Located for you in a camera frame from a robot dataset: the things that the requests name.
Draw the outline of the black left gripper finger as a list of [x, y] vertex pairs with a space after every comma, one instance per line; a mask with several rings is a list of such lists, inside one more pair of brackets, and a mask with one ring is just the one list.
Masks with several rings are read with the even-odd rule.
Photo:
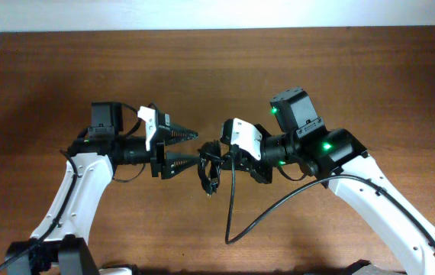
[[167, 151], [162, 166], [162, 179], [168, 180], [200, 162], [199, 156]]
[[185, 128], [178, 124], [171, 123], [163, 139], [165, 145], [179, 144], [198, 138], [198, 132]]

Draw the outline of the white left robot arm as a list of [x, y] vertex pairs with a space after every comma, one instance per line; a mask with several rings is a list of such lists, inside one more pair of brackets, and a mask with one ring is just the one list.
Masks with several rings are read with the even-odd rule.
[[154, 177], [170, 179], [196, 165], [197, 157], [167, 152], [172, 144], [198, 133], [171, 121], [154, 104], [136, 109], [137, 123], [125, 132], [121, 102], [94, 102], [91, 124], [62, 152], [66, 171], [42, 222], [26, 241], [11, 243], [0, 272], [40, 274], [138, 274], [135, 264], [98, 267], [89, 251], [89, 233], [100, 199], [123, 165], [149, 167]]

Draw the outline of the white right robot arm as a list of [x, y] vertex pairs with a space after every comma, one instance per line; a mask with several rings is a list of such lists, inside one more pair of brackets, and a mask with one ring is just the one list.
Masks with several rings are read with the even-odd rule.
[[298, 164], [352, 207], [381, 238], [408, 274], [435, 274], [435, 226], [397, 191], [375, 159], [344, 128], [327, 130], [309, 95], [290, 88], [270, 101], [281, 134], [239, 118], [225, 121], [221, 142], [230, 148], [223, 168], [271, 183], [272, 169]]

